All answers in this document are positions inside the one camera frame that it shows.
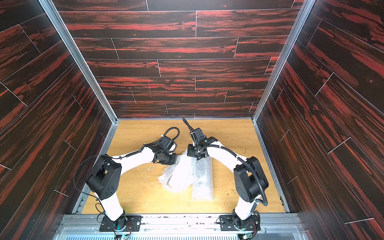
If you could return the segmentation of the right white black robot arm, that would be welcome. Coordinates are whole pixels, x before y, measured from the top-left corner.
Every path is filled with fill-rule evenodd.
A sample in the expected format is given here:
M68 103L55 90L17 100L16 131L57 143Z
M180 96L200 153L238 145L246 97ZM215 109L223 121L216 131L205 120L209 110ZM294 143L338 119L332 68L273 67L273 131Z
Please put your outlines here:
M234 225L234 229L239 231L244 231L252 226L256 232L260 223L260 216L256 214L256 208L260 204L263 206L269 204L266 196L269 182L260 161L255 157L246 158L238 155L218 141L209 145L207 141L202 145L189 144L187 155L197 160L211 157L232 171L239 200L232 212L230 223Z

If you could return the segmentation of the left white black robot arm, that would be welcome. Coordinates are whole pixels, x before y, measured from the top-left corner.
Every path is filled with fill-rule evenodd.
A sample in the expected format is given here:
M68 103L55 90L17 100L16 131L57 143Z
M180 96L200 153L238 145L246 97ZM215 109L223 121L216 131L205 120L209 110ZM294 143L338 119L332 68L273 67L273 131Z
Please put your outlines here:
M129 226L117 196L121 175L147 163L173 165L176 159L177 154L174 152L155 151L149 147L142 147L125 156L99 156L88 177L87 185L104 209L106 224L110 224L111 229L117 232L122 232Z

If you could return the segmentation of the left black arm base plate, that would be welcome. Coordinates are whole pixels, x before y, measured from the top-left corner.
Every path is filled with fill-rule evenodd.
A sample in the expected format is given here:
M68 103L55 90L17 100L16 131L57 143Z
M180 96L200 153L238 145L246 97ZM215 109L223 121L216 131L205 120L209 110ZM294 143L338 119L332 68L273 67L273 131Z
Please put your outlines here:
M103 217L100 225L100 232L138 232L141 227L142 216L124 215L112 221L108 217Z

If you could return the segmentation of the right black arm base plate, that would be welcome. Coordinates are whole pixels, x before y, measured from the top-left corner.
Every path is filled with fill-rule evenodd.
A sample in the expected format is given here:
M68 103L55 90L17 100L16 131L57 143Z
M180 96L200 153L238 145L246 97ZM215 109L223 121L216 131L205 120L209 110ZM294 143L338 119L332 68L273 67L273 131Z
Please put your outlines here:
M245 220L241 220L239 217L233 215L220 215L219 221L221 231L256 231L258 232L260 227L260 215L251 215Z

